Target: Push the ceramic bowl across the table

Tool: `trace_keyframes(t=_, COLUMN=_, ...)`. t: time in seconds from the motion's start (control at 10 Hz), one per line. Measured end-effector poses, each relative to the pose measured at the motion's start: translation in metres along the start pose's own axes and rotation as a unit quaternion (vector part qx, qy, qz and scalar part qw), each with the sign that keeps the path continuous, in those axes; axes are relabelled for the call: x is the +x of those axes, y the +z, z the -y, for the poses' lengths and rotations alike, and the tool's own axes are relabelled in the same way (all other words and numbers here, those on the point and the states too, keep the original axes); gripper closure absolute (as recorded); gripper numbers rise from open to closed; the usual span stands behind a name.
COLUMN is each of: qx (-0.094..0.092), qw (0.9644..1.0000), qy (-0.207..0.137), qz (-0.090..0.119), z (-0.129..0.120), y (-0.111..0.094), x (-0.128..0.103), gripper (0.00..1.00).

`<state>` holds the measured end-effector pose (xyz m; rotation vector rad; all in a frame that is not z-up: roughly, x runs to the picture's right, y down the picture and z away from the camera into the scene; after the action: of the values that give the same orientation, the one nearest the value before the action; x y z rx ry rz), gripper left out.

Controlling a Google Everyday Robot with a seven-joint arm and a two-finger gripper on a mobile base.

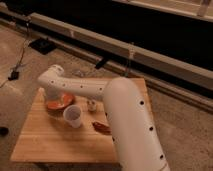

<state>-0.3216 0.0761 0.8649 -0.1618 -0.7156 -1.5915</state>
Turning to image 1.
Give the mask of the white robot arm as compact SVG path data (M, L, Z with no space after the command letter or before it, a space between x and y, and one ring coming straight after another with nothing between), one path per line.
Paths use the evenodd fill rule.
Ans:
M60 92L103 102L122 171L170 171L153 119L138 86L129 78L65 78L60 65L38 77L49 98Z

